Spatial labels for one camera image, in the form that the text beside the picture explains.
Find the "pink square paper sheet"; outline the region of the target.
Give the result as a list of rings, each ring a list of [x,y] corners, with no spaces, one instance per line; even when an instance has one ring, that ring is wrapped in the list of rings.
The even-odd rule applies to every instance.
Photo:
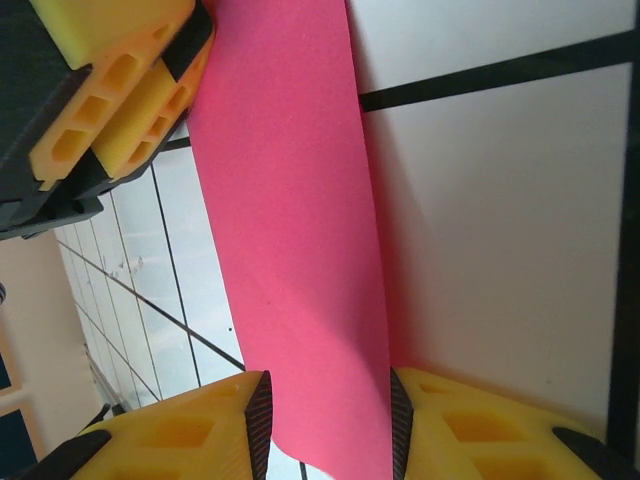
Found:
[[[405,480],[345,0],[202,0],[214,46],[188,120],[245,365],[273,433],[334,480]]]

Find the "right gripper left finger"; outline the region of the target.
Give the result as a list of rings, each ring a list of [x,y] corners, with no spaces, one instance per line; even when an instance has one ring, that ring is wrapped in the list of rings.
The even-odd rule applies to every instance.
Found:
[[[267,480],[271,376],[247,371],[96,422],[24,480]]]

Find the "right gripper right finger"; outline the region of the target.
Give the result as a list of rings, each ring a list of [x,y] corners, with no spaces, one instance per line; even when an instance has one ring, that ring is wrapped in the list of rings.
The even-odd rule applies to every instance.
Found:
[[[562,415],[414,368],[390,378],[393,480],[640,480]]]

